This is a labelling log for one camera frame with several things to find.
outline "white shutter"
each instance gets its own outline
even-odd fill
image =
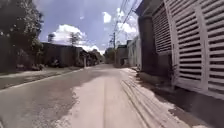
[[[155,45],[158,54],[171,53],[171,39],[166,9],[162,5],[153,14]]]
[[[224,0],[201,0],[206,31],[208,91],[224,94]]]
[[[164,0],[177,86],[224,99],[224,0]]]
[[[176,65],[174,83],[186,88],[203,88],[204,42],[195,8],[196,0],[169,0],[168,9],[173,59]]]

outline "street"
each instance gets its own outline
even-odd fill
[[[205,127],[137,85],[133,72],[98,65],[1,90],[0,120],[4,128]]]

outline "white building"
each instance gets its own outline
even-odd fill
[[[128,47],[128,62],[130,67],[137,67],[141,70],[141,41],[139,36],[135,37],[127,44]]]

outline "gate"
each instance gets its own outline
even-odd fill
[[[224,0],[164,0],[173,84],[224,99]]]

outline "blue sky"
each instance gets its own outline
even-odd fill
[[[124,20],[134,0],[128,0],[124,10],[119,11],[122,0],[35,0],[38,9],[44,14],[41,41],[47,35],[56,35],[54,43],[69,45],[70,32],[79,32],[82,41],[78,46],[85,50],[97,49],[103,52],[108,47],[115,19]],[[117,40],[125,42],[137,35],[137,17],[133,13],[127,23],[118,24]]]

